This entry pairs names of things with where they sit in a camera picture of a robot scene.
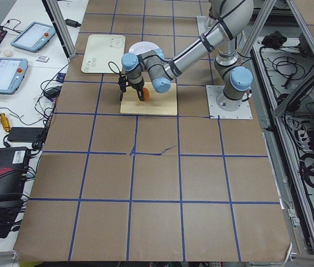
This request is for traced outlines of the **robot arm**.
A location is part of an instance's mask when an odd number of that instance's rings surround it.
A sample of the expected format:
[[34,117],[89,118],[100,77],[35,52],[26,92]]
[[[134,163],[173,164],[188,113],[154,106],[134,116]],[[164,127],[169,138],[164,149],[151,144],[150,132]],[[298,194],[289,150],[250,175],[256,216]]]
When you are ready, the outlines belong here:
[[210,29],[201,33],[196,41],[167,61],[162,50],[148,48],[142,52],[129,52],[121,59],[125,72],[119,78],[122,93],[132,87],[140,101],[147,100],[147,89],[143,72],[147,72],[154,90],[165,93],[171,81],[227,41],[234,40],[249,22],[253,12],[253,1],[210,1],[209,15],[214,20]]

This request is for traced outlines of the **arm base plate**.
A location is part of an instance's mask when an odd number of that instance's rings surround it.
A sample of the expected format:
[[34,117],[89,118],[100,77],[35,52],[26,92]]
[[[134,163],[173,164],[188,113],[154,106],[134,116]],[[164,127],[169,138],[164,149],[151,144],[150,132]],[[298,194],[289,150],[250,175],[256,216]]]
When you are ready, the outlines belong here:
[[199,39],[202,39],[202,34],[207,35],[209,30],[218,22],[217,19],[210,18],[209,16],[197,16],[196,19]]
[[209,117],[221,120],[252,120],[252,111],[246,96],[230,100],[224,95],[224,86],[206,85]]

